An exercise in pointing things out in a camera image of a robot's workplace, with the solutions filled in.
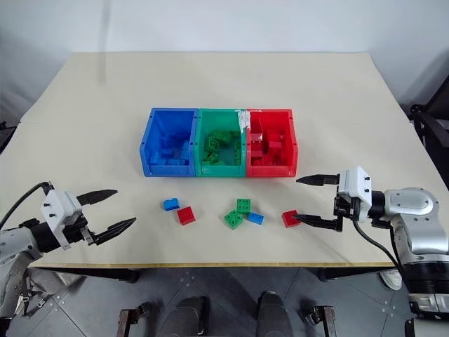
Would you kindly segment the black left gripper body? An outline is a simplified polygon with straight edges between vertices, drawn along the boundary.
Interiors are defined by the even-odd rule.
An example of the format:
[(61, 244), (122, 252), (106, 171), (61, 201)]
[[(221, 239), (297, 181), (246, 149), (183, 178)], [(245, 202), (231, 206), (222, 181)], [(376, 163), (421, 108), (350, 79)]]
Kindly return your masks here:
[(88, 228), (88, 221), (81, 213), (72, 225), (67, 225), (62, 231), (69, 244), (85, 241), (87, 245), (95, 243), (95, 234)]

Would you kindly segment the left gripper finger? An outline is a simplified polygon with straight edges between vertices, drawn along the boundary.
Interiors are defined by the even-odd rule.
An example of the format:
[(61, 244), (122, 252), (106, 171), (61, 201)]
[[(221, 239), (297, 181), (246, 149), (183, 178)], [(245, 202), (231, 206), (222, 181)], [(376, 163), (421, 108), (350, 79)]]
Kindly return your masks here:
[(94, 244), (101, 245), (109, 241), (110, 239), (119, 236), (122, 232), (127, 230), (136, 220), (137, 218), (122, 220), (116, 224), (109, 226), (104, 232), (101, 232), (100, 234), (94, 234), (92, 236)]
[(96, 204), (103, 200), (106, 200), (107, 198), (113, 196), (117, 192), (118, 192), (117, 190), (111, 190), (111, 189), (96, 190), (96, 191), (92, 191), (92, 192), (88, 192), (88, 193), (79, 195), (77, 197), (77, 200), (80, 203), (80, 205), (82, 205), (82, 206), (93, 205), (93, 204)]

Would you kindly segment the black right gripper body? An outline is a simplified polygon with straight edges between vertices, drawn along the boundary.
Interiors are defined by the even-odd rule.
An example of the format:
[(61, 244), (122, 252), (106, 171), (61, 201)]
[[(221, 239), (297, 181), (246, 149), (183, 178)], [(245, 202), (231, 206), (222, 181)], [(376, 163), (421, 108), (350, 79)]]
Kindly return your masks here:
[(337, 222), (342, 222), (344, 218), (359, 221), (361, 200), (358, 197), (337, 193), (334, 198), (333, 215), (336, 217)]

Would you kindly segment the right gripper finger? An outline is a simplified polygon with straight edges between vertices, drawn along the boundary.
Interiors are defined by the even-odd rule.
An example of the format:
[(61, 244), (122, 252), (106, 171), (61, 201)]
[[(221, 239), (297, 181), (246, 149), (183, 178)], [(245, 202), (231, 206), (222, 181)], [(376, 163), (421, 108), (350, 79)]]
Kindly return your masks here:
[(308, 214), (297, 214), (293, 215), (293, 218), (300, 221), (301, 223), (305, 223), (312, 227), (323, 228), (334, 230), (336, 232), (342, 232), (343, 219), (342, 217), (337, 217), (333, 220), (322, 219), (320, 216), (313, 216)]
[(313, 186), (338, 185), (340, 175), (315, 174), (311, 176), (303, 176), (296, 180), (297, 183)]

